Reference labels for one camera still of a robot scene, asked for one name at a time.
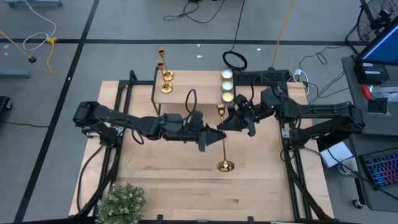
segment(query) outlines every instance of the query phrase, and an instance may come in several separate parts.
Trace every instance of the brass candlestick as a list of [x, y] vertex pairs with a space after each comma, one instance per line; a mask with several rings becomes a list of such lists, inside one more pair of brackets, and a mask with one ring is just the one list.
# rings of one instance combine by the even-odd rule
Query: brass candlestick
[[156, 66], [160, 70], [163, 79], [163, 84], [160, 86], [160, 90], [162, 91], [162, 93], [170, 93], [171, 91], [173, 91], [173, 84], [166, 81], [164, 77], [164, 72], [163, 72], [164, 62], [161, 60], [157, 61]]
[[164, 69], [165, 71], [163, 73], [164, 75], [164, 80], [165, 81], [171, 81], [174, 78], [174, 73], [170, 70], [167, 70], [167, 66], [166, 66], [166, 61], [164, 60], [164, 55], [165, 55], [165, 50], [163, 47], [160, 47], [159, 49], [157, 49], [157, 53], [159, 54], [159, 56], [162, 58], [163, 63], [164, 63]]
[[[221, 124], [222, 124], [224, 122], [225, 105], [219, 104], [219, 105], [217, 105], [217, 109], [218, 109], [218, 114], [220, 115]], [[224, 160], [217, 164], [217, 169], [221, 172], [229, 172], [229, 171], [234, 170], [235, 164], [232, 161], [228, 161], [226, 159], [225, 139], [223, 139], [223, 152], [224, 152]]]

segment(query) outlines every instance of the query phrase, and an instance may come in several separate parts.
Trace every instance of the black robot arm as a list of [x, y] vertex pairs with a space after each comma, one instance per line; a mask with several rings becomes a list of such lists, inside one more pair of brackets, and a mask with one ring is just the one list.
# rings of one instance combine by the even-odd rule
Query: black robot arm
[[331, 119], [305, 129], [283, 129], [283, 137], [289, 138], [290, 145], [298, 148], [303, 148], [310, 138], [319, 136], [325, 138], [328, 145], [336, 144], [350, 133], [360, 133], [365, 125], [362, 111], [350, 102], [335, 105], [300, 105], [287, 97], [283, 91], [274, 88], [261, 91], [261, 102], [257, 105], [240, 94], [234, 102], [238, 108], [228, 108], [228, 117], [217, 126], [219, 130], [242, 131], [248, 128], [248, 135], [251, 137], [256, 134], [254, 123], [272, 115], [283, 123], [302, 118]]
[[132, 129], [153, 141], [163, 138], [166, 141], [196, 142], [201, 152], [205, 151], [206, 146], [226, 137], [223, 132], [203, 125], [203, 113], [198, 110], [192, 111], [186, 118], [176, 113], [138, 118], [111, 110], [95, 101], [86, 101], [79, 104], [73, 122], [83, 128], [83, 133], [88, 130], [97, 132], [100, 144], [108, 147], [115, 147], [118, 143], [119, 132], [115, 126]]

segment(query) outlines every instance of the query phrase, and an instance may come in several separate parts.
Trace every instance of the wooden tabletop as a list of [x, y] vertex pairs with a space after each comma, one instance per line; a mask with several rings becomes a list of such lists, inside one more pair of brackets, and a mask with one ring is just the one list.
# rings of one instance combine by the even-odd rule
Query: wooden tabletop
[[[118, 82], [103, 82], [98, 102], [113, 108], [117, 87]], [[288, 87], [292, 99], [301, 104], [307, 103], [301, 83], [288, 83]], [[259, 93], [263, 89], [255, 87], [254, 103], [259, 103]], [[156, 116], [150, 101], [151, 92], [152, 86], [133, 86], [129, 114]], [[236, 92], [251, 96], [249, 86], [237, 86]], [[204, 112], [203, 119], [211, 127], [215, 128], [220, 123], [214, 105], [198, 105], [197, 109]], [[183, 104], [162, 105], [161, 113], [187, 114]], [[303, 120], [302, 128], [310, 125], [311, 120]], [[252, 138], [247, 135], [247, 130], [226, 132], [227, 158], [235, 163], [235, 170], [222, 173], [216, 169], [216, 164], [223, 158], [221, 141], [206, 147], [206, 152], [200, 152], [197, 144], [192, 142], [146, 140], [141, 146], [132, 139], [131, 130], [127, 130], [117, 182], [129, 182], [145, 189], [148, 203], [144, 219], [153, 220], [158, 214], [163, 214], [165, 220], [245, 221], [248, 216], [253, 216], [255, 221], [292, 221], [286, 168], [279, 158], [282, 149], [279, 123], [274, 117], [266, 118], [256, 124], [256, 131]], [[99, 148], [98, 142], [98, 138], [87, 140], [82, 165]], [[308, 142], [307, 147], [318, 150], [315, 141]], [[82, 205], [98, 186], [103, 156], [104, 150], [86, 168], [81, 188]], [[308, 191], [325, 213], [332, 217], [319, 156], [309, 151], [301, 151], [301, 156]], [[70, 214], [76, 213], [75, 191]]]

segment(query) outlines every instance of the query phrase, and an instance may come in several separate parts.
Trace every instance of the computer monitor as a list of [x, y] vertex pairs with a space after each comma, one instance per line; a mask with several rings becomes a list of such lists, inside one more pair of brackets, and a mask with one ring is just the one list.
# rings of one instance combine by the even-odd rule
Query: computer monitor
[[362, 62], [398, 65], [398, 16], [359, 55]]
[[385, 65], [398, 65], [398, 16], [355, 58], [360, 84], [380, 85], [389, 79]]

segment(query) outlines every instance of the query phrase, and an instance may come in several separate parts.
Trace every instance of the green plant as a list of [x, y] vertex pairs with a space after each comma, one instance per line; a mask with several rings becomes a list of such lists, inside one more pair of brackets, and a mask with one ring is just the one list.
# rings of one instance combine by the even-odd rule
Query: green plant
[[98, 201], [98, 222], [132, 224], [141, 221], [146, 204], [144, 189], [129, 183], [113, 184], [109, 193]]

